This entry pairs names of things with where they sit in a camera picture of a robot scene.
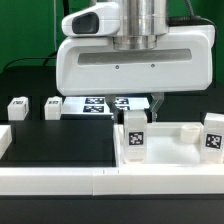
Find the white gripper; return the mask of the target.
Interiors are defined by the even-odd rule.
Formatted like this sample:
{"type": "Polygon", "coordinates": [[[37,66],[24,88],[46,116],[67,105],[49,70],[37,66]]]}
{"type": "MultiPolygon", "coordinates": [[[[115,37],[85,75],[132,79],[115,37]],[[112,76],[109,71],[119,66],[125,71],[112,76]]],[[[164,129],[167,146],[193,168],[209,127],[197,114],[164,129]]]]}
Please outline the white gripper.
{"type": "Polygon", "coordinates": [[[200,17],[170,18],[166,3],[96,3],[63,18],[56,86],[64,96],[152,93],[152,120],[163,92],[197,91],[212,82],[216,28],[200,17]]]}

